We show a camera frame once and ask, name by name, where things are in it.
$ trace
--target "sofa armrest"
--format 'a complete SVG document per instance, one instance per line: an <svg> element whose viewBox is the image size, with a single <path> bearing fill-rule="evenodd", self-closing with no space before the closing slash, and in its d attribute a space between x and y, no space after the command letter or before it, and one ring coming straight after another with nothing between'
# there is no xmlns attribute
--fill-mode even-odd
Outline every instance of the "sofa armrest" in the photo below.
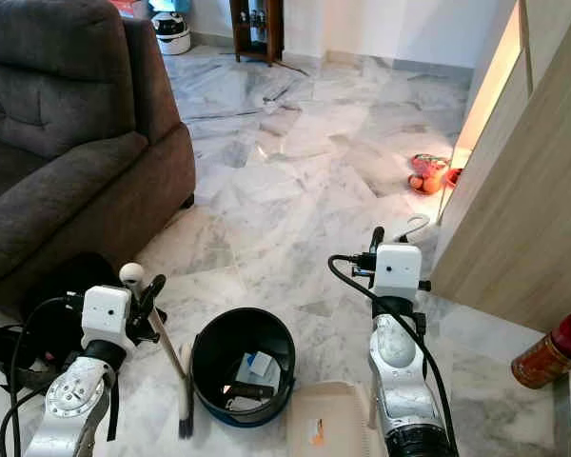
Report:
<svg viewBox="0 0 571 457"><path fill-rule="evenodd" d="M156 144L180 123L156 34L148 20L123 18L133 76L137 131Z"/></svg>
<svg viewBox="0 0 571 457"><path fill-rule="evenodd" d="M0 277L12 271L146 149L137 132L71 149L0 195Z"/></svg>

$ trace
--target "sofa cushion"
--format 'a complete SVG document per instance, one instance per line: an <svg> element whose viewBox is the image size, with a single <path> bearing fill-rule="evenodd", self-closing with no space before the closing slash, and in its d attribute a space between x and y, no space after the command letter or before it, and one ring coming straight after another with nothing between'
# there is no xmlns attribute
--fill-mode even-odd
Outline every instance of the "sofa cushion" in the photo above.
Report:
<svg viewBox="0 0 571 457"><path fill-rule="evenodd" d="M48 158L135 128L128 47L106 0L0 0L0 140Z"/></svg>
<svg viewBox="0 0 571 457"><path fill-rule="evenodd" d="M0 277L133 165L147 143L139 133L130 132L81 145L0 195Z"/></svg>
<svg viewBox="0 0 571 457"><path fill-rule="evenodd" d="M39 155L0 143L0 195L48 161Z"/></svg>

